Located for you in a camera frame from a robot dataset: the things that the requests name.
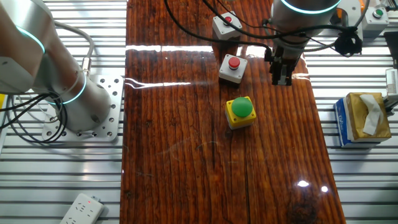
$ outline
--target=green button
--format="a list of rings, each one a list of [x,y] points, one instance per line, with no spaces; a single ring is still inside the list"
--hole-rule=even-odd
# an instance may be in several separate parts
[[[253,104],[245,97],[236,98],[232,102],[232,112],[241,118],[245,118],[253,111]]]
[[[379,15],[379,16],[382,16],[383,15],[383,11],[380,10],[380,9],[376,9],[376,14]]]

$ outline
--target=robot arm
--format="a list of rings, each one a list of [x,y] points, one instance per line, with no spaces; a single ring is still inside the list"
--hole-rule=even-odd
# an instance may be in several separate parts
[[[339,0],[274,0],[271,21],[281,32],[327,25],[339,3]],[[311,30],[300,36],[274,39],[273,61],[270,62],[273,85],[292,84],[292,72],[308,44],[309,37],[314,37],[321,31]]]
[[[42,0],[0,0],[0,93],[56,93],[67,128],[87,131],[109,114],[108,92],[93,83],[62,44]],[[53,99],[46,99],[56,110]]]

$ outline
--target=wood grain surface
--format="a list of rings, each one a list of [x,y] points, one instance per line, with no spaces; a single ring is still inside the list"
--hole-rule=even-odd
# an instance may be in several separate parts
[[[213,36],[201,0],[169,4],[187,29]],[[271,0],[228,7],[259,25]],[[248,60],[239,88],[218,82],[227,53]],[[345,223],[307,75],[272,86],[264,48],[190,37],[163,1],[128,2],[126,55],[121,223]],[[232,131],[224,108],[239,96],[257,120]]]

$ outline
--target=blue led ring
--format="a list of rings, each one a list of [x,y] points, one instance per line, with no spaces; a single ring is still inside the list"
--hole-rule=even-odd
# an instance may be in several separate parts
[[[19,30],[19,32],[25,34],[26,36],[28,36],[28,37],[32,38],[34,41],[36,41],[36,42],[39,44],[39,46],[42,48],[43,54],[45,53],[44,45],[42,44],[42,42],[41,42],[38,38],[36,38],[36,37],[35,37],[33,34],[31,34],[30,32],[27,32],[26,30],[24,30],[24,29],[22,29],[22,28],[20,28],[20,27],[18,27],[18,26],[17,26],[17,29]]]
[[[74,101],[75,99],[77,99],[77,98],[84,92],[84,90],[85,90],[85,88],[86,88],[86,84],[87,84],[87,77],[86,77],[86,75],[84,75],[84,74],[83,74],[83,76],[85,77],[85,84],[83,85],[83,88],[80,90],[79,94],[77,94],[77,95],[76,95],[75,97],[73,97],[72,99],[70,99],[70,100],[68,100],[68,101],[66,101],[66,102],[63,102],[63,103],[62,103],[63,105],[68,104],[68,103],[71,103],[72,101]]]
[[[341,0],[339,0],[336,4],[330,6],[330,7],[327,8],[327,9],[322,9],[322,10],[313,11],[313,10],[299,9],[299,8],[297,8],[297,7],[292,6],[291,4],[289,4],[286,0],[280,0],[280,1],[282,1],[282,2],[285,4],[285,6],[287,6],[289,9],[291,9],[291,10],[293,10],[293,11],[296,11],[296,12],[299,12],[299,13],[302,13],[302,14],[312,14],[312,15],[314,15],[314,14],[321,14],[321,13],[324,13],[324,12],[328,12],[328,11],[334,9],[335,7],[337,7],[337,6],[340,4],[340,2],[341,2]]]

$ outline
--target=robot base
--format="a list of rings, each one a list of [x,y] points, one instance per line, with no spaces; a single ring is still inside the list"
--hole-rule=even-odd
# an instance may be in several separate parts
[[[75,133],[69,129],[58,139],[57,142],[112,142],[118,136],[119,117],[121,109],[121,101],[123,95],[123,78],[120,76],[109,75],[90,75],[90,79],[102,87],[109,93],[111,97],[111,110],[108,117],[97,128],[90,131],[82,131]],[[55,109],[48,107],[47,113],[56,116]],[[46,116],[45,121],[50,121],[50,117]],[[42,136],[44,139],[49,138],[57,131],[59,122],[45,123]]]

